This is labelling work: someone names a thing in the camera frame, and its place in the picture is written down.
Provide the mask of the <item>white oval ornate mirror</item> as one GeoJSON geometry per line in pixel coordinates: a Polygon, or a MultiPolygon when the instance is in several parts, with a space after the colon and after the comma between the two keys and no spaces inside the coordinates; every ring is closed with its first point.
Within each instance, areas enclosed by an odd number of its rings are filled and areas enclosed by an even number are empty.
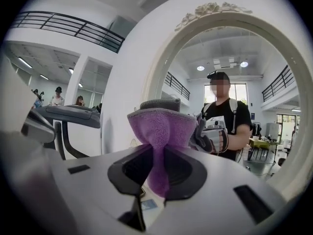
{"type": "Polygon", "coordinates": [[[289,200],[303,193],[313,179],[313,43],[300,20],[288,13],[279,23],[273,17],[278,6],[271,6],[261,15],[251,6],[239,7],[224,2],[206,3],[194,12],[186,14],[177,26],[167,28],[166,33],[157,35],[153,55],[145,62],[148,68],[144,80],[141,100],[159,98],[161,85],[167,69],[179,48],[199,32],[221,26],[235,26],[250,30],[273,44],[284,56],[295,76],[300,92],[302,119],[295,144],[297,152],[292,154],[286,165],[270,180],[269,184],[289,200]]]}

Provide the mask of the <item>large dark grey cleaning machine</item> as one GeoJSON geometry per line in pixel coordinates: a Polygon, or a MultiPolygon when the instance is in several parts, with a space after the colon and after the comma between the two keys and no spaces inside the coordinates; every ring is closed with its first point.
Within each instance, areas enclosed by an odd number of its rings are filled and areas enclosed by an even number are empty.
{"type": "Polygon", "coordinates": [[[76,105],[32,109],[21,133],[45,148],[55,149],[63,160],[100,156],[100,114],[76,105]]]}

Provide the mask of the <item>purple and grey cloth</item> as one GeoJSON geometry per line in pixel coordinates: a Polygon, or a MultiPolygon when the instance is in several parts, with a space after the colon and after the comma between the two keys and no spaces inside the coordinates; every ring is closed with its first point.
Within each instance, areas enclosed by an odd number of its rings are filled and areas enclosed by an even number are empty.
{"type": "Polygon", "coordinates": [[[164,168],[164,147],[188,147],[197,120],[180,112],[179,99],[145,101],[127,118],[136,138],[153,148],[153,167],[147,184],[153,193],[164,198],[169,189],[169,179],[164,168]]]}

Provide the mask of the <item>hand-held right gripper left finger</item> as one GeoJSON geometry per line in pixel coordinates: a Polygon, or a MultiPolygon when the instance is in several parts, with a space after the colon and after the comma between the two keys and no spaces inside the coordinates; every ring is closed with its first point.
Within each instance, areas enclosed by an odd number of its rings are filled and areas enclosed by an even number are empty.
{"type": "Polygon", "coordinates": [[[68,161],[43,147],[36,154],[41,173],[36,216],[53,234],[167,235],[165,211],[141,208],[150,145],[68,161]]]}

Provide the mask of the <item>black balcony railing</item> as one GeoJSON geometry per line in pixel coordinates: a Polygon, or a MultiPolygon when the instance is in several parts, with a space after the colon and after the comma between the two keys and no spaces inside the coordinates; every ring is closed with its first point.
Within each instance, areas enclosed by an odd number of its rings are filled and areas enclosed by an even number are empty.
{"type": "Polygon", "coordinates": [[[58,32],[96,44],[114,53],[121,49],[125,38],[90,21],[48,11],[23,11],[17,14],[11,28],[34,28],[58,32]]]}

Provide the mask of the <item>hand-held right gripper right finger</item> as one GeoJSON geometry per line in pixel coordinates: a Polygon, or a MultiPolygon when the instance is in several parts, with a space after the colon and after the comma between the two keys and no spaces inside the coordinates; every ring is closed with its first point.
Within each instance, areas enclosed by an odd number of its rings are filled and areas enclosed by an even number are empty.
{"type": "Polygon", "coordinates": [[[264,235],[285,199],[238,163],[200,151],[166,147],[170,187],[148,235],[264,235]]]}

